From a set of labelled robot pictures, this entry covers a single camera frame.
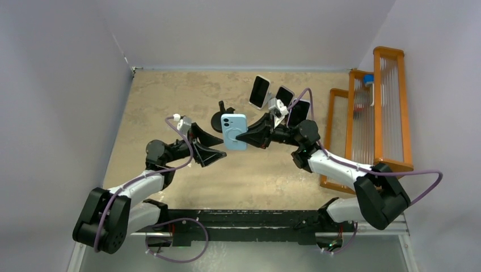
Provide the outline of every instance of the white wall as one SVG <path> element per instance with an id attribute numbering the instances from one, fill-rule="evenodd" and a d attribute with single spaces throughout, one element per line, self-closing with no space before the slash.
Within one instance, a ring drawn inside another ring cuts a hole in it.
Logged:
<path id="1" fill-rule="evenodd" d="M 0 4 L 0 271 L 65 271 L 131 75 L 93 0 Z"/>
<path id="2" fill-rule="evenodd" d="M 360 65 L 372 70 L 375 46 L 404 50 L 414 165 L 445 174 L 407 212 L 425 271 L 481 267 L 480 29 L 479 1 L 397 0 Z M 403 184 L 414 196 L 434 178 Z"/>
<path id="3" fill-rule="evenodd" d="M 356 67 L 394 0 L 98 0 L 129 63 L 159 69 Z"/>

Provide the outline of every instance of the blue object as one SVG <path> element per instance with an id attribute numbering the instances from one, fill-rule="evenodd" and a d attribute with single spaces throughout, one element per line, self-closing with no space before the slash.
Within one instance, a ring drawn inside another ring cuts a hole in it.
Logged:
<path id="1" fill-rule="evenodd" d="M 246 150 L 247 143 L 235 139 L 247 132 L 247 118 L 243 114 L 225 113 L 221 116 L 222 137 L 228 150 Z"/>
<path id="2" fill-rule="evenodd" d="M 363 78 L 364 85 L 370 85 L 374 83 L 374 75 L 365 75 Z"/>

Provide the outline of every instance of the blue smartphone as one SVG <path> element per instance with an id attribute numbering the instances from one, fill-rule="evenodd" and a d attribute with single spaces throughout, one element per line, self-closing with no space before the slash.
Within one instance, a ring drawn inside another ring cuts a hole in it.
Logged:
<path id="1" fill-rule="evenodd" d="M 225 113 L 221 116 L 222 137 L 228 150 L 246 150 L 247 143 L 235 139 L 247 132 L 247 118 L 243 114 Z"/>

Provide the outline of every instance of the phone screen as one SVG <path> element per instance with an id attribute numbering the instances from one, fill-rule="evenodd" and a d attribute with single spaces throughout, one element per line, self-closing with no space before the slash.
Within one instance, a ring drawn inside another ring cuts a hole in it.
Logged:
<path id="1" fill-rule="evenodd" d="M 292 98 L 294 98 L 294 93 L 284 87 L 280 87 L 277 91 L 276 98 L 281 100 L 281 102 L 287 107 L 292 101 Z"/>
<path id="2" fill-rule="evenodd" d="M 299 100 L 299 102 L 290 111 L 289 121 L 287 123 L 287 126 L 290 128 L 293 128 L 299 125 L 305 119 L 307 119 L 307 114 L 309 113 L 310 107 L 311 107 L 310 102 Z"/>
<path id="3" fill-rule="evenodd" d="M 260 76 L 256 76 L 254 85 L 252 86 L 249 102 L 258 108 L 262 108 L 270 84 L 271 83 L 269 81 L 261 78 Z"/>

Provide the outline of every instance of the smartphone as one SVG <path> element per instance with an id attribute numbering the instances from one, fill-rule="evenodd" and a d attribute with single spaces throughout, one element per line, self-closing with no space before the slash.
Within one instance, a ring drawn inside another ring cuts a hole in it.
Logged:
<path id="1" fill-rule="evenodd" d="M 256 109 L 264 108 L 265 104 L 270 99 L 270 88 L 271 81 L 261 75 L 257 75 L 254 80 L 254 85 L 252 86 L 249 104 Z"/>
<path id="2" fill-rule="evenodd" d="M 294 92 L 287 89 L 285 86 L 281 86 L 277 91 L 276 98 L 281 100 L 281 102 L 287 107 L 292 101 L 292 98 L 294 98 Z"/>
<path id="3" fill-rule="evenodd" d="M 221 116 L 222 137 L 228 150 L 246 150 L 247 143 L 237 140 L 237 135 L 247 132 L 247 118 L 243 114 L 225 113 Z"/>
<path id="4" fill-rule="evenodd" d="M 311 102 L 308 100 L 301 99 L 299 102 L 290 110 L 287 120 L 287 127 L 293 128 L 299 125 L 302 121 L 307 119 L 307 115 L 309 114 L 311 108 Z"/>

